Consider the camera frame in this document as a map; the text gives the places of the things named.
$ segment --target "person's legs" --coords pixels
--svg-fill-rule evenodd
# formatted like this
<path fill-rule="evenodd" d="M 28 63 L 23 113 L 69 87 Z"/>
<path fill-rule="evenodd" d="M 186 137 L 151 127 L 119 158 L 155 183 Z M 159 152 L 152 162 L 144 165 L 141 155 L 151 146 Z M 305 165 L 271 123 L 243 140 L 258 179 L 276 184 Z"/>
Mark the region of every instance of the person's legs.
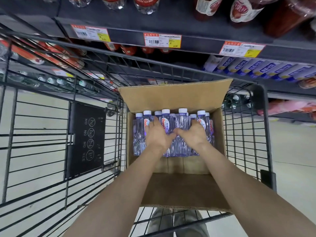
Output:
<path fill-rule="evenodd" d="M 171 211 L 168 208 L 158 207 L 153 215 L 151 216 L 149 227 L 147 233 L 156 232 L 163 229 L 168 229 L 172 227 L 172 215 Z M 161 237 L 173 237 L 172 233 L 167 233 L 160 235 Z"/>
<path fill-rule="evenodd" d="M 174 226 L 203 219 L 201 213 L 195 210 L 174 209 Z M 196 224 L 176 231 L 177 237 L 210 237 L 206 224 Z"/>

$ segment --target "cardboard box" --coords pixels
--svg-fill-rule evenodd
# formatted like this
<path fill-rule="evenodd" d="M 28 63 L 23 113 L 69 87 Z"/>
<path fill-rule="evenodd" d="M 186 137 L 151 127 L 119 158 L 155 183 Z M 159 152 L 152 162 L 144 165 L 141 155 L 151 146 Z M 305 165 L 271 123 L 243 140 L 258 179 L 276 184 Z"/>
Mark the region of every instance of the cardboard box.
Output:
<path fill-rule="evenodd" d="M 121 87 L 121 96 L 130 112 L 127 117 L 127 166 L 137 156 L 133 154 L 133 120 L 144 110 L 170 109 L 177 113 L 187 108 L 189 113 L 206 110 L 215 129 L 215 147 L 224 155 L 224 131 L 221 105 L 231 79 L 138 87 Z M 142 206 L 163 206 L 231 212 L 218 185 L 200 156 L 162 157 L 148 183 Z"/>

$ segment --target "human arm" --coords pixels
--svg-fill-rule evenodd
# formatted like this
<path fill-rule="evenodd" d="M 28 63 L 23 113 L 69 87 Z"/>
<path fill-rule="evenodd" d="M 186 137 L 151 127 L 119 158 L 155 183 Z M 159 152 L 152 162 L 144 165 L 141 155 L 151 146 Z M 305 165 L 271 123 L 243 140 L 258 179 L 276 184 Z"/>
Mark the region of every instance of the human arm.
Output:
<path fill-rule="evenodd" d="M 143 153 L 86 207 L 65 237 L 128 236 L 155 165 L 176 136 L 166 135 L 156 117 L 146 133 Z"/>
<path fill-rule="evenodd" d="M 249 237 L 312 237 L 316 225 L 276 192 L 246 174 L 208 143 L 201 124 L 175 129 L 195 149 Z"/>

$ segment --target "metal wire basket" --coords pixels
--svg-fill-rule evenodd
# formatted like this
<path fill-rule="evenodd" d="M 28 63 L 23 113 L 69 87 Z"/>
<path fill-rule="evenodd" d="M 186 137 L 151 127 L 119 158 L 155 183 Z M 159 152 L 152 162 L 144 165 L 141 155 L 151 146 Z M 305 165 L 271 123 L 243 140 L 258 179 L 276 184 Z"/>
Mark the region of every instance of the metal wire basket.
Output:
<path fill-rule="evenodd" d="M 4 167 L 1 169 L 0 232 L 3 236 L 63 235 L 82 210 L 125 170 L 128 109 L 117 92 L 118 87 L 225 78 L 186 66 L 8 29 L 1 32 L 1 38 L 8 44 L 5 60 L 0 63 L 3 68 L 0 166 Z M 56 45 L 65 51 L 57 51 Z M 36 65 L 24 58 L 14 59 L 11 51 L 16 47 L 45 63 Z M 78 50 L 88 53 L 80 56 Z M 70 60 L 77 60 L 78 65 Z M 73 81 L 70 88 L 46 82 L 39 76 L 61 79 L 60 83 L 69 83 L 69 77 Z M 90 91 L 79 81 L 89 83 Z M 265 91 L 255 83 L 235 79 L 228 92 L 250 95 L 251 107 L 223 107 L 227 157 L 275 189 Z M 264 110 L 262 117 L 257 115 L 257 109 Z M 90 130 L 97 124 L 98 129 Z M 97 134 L 104 135 L 105 141 L 93 139 Z M 85 146 L 77 153 L 73 151 L 74 144 L 93 146 L 91 139 L 102 147 L 102 153 L 92 156 L 88 151 L 94 150 L 93 147 L 87 151 Z M 196 221 L 147 233 L 150 221 L 162 218 L 162 215 L 153 216 L 155 209 L 139 209 L 130 236 L 158 236 L 231 215 L 200 211 L 202 217 L 197 215 Z"/>

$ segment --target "forearm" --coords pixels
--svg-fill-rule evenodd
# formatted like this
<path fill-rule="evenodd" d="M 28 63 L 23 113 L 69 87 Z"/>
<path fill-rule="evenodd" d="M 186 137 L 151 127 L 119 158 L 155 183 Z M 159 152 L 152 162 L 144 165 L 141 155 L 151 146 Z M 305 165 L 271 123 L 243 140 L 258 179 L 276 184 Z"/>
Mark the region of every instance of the forearm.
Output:
<path fill-rule="evenodd" d="M 211 145 L 203 145 L 197 151 L 248 236 L 315 235 L 316 226 L 306 216 Z"/>
<path fill-rule="evenodd" d="M 89 204 L 65 236 L 128 236 L 149 179 L 162 155 L 163 150 L 147 147 L 130 167 Z"/>

